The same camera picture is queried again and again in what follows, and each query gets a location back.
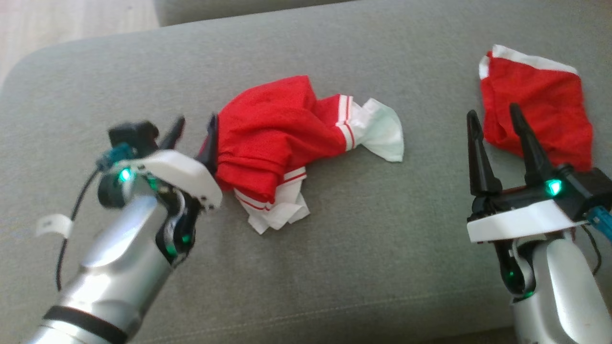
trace gray couch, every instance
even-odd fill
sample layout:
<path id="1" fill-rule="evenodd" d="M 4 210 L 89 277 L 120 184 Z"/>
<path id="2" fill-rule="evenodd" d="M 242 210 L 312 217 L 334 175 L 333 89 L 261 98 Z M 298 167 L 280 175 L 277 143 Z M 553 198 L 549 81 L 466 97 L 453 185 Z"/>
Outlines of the gray couch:
<path id="1" fill-rule="evenodd" d="M 162 26 L 349 0 L 154 0 Z"/>
<path id="2" fill-rule="evenodd" d="M 308 167 L 312 214 L 257 235 L 228 195 L 202 218 L 134 343 L 514 343 L 490 245 L 469 243 L 465 114 L 482 113 L 477 63 L 494 43 L 573 65 L 612 173 L 612 4 L 558 0 L 363 0 L 66 43 L 38 51 L 0 94 L 0 342 L 24 340 L 53 304 L 57 237 L 37 218 L 72 207 L 106 129 L 183 114 L 199 148 L 211 111 L 244 89 L 307 74 L 321 97 L 374 97 L 397 111 L 401 164 L 364 149 Z M 522 161 L 490 149 L 506 187 Z M 64 278 L 116 216 L 86 197 Z M 594 255 L 579 236 L 587 258 Z M 597 279 L 612 290 L 610 246 Z"/>

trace white label tag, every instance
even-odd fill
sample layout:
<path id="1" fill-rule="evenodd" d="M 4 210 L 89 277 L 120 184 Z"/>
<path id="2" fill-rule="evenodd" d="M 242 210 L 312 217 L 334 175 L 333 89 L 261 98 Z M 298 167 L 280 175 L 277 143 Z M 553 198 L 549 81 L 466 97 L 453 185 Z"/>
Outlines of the white label tag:
<path id="1" fill-rule="evenodd" d="M 36 236 L 47 233 L 59 233 L 68 239 L 72 234 L 73 222 L 66 215 L 53 214 L 42 217 L 36 223 Z"/>

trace black cable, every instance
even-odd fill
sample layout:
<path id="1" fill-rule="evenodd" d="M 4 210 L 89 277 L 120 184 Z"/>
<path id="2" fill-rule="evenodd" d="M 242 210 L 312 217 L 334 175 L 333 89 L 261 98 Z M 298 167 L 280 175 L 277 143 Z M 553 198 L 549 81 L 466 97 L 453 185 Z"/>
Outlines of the black cable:
<path id="1" fill-rule="evenodd" d="M 589 240 L 591 240 L 591 245 L 593 245 L 593 249 L 595 250 L 595 254 L 597 255 L 597 265 L 595 266 L 595 269 L 593 269 L 593 276 L 595 276 L 597 275 L 597 271 L 599 271 L 599 268 L 602 267 L 602 254 L 601 252 L 599 252 L 597 242 L 595 241 L 593 234 L 591 234 L 591 231 L 589 231 L 585 225 L 582 225 L 582 229 L 584 229 L 586 235 L 589 236 Z"/>
<path id="2" fill-rule="evenodd" d="M 89 178 L 87 179 L 85 184 L 83 184 L 83 187 L 81 188 L 81 192 L 76 198 L 75 205 L 72 208 L 72 214 L 70 215 L 70 221 L 74 222 L 74 220 L 77 218 L 78 209 L 81 207 L 81 202 L 83 202 L 83 197 L 85 197 L 85 193 L 87 192 L 87 189 L 89 189 L 91 182 L 94 181 L 95 176 L 98 174 L 98 172 L 100 172 L 100 170 L 95 169 L 95 171 L 93 171 L 89 175 Z M 56 269 L 55 269 L 55 285 L 57 286 L 58 291 L 62 291 L 62 282 L 61 282 L 62 263 L 64 262 L 64 254 L 66 253 L 67 246 L 68 246 L 68 239 L 64 238 L 64 241 L 62 242 L 62 248 L 59 250 L 58 265 L 56 266 Z"/>

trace red cloth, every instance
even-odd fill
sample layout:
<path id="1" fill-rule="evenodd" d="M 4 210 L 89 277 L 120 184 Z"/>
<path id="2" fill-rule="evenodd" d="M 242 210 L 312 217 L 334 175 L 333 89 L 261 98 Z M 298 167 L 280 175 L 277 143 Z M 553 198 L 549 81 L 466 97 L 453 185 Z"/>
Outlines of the red cloth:
<path id="1" fill-rule="evenodd" d="M 216 177 L 221 188 L 274 203 L 285 173 L 344 153 L 348 145 L 339 123 L 342 97 L 346 99 L 337 94 L 317 100 L 307 76 L 238 95 L 218 116 Z"/>
<path id="2" fill-rule="evenodd" d="M 523 156 L 509 110 L 518 103 L 553 165 L 591 169 L 592 127 L 575 69 L 496 45 L 480 63 L 480 78 L 489 143 Z"/>

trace black band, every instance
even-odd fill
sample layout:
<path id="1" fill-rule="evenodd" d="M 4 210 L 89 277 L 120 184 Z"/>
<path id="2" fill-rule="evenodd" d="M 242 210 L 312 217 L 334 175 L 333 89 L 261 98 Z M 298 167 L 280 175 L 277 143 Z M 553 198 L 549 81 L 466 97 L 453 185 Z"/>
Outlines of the black band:
<path id="1" fill-rule="evenodd" d="M 127 342 L 127 334 L 120 328 L 78 309 L 53 306 L 42 318 L 44 320 L 63 321 L 78 326 L 111 344 L 125 344 Z"/>

